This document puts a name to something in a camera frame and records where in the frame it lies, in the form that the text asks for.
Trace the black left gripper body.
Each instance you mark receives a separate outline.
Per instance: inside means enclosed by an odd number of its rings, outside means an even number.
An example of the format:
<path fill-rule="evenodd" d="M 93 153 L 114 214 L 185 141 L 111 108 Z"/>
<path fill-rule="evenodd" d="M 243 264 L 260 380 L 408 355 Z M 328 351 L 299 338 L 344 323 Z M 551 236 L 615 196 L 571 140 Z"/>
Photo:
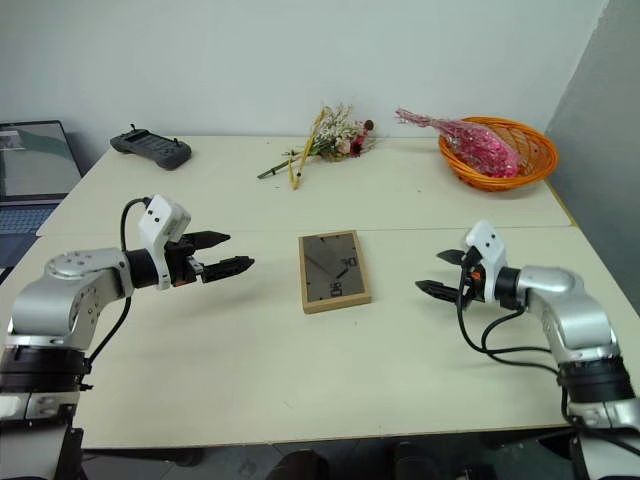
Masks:
<path fill-rule="evenodd" d="M 202 233 L 184 234 L 177 242 L 165 244 L 165 260 L 173 287 L 193 283 L 204 271 L 194 253 L 203 247 Z"/>

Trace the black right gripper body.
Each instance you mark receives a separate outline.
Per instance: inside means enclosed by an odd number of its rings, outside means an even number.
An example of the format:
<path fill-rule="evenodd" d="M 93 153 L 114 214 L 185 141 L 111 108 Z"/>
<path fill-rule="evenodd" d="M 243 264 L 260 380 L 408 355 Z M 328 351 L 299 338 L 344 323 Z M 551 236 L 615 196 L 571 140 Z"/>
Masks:
<path fill-rule="evenodd" d="M 469 248 L 460 256 L 460 286 L 456 297 L 456 305 L 466 309 L 472 302 L 485 302 L 486 273 L 481 265 L 483 259 L 477 248 Z"/>

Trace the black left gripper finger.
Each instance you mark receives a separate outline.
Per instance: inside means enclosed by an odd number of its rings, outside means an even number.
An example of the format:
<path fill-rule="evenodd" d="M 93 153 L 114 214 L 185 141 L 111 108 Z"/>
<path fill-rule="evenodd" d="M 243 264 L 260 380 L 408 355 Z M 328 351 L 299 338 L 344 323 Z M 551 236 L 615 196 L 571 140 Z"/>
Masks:
<path fill-rule="evenodd" d="M 249 256 L 234 256 L 215 264 L 205 265 L 202 270 L 202 282 L 211 283 L 240 275 L 254 263 L 255 260 Z"/>
<path fill-rule="evenodd" d="M 200 231 L 193 234 L 193 245 L 195 250 L 206 250 L 226 242 L 230 238 L 230 235 L 220 232 Z"/>

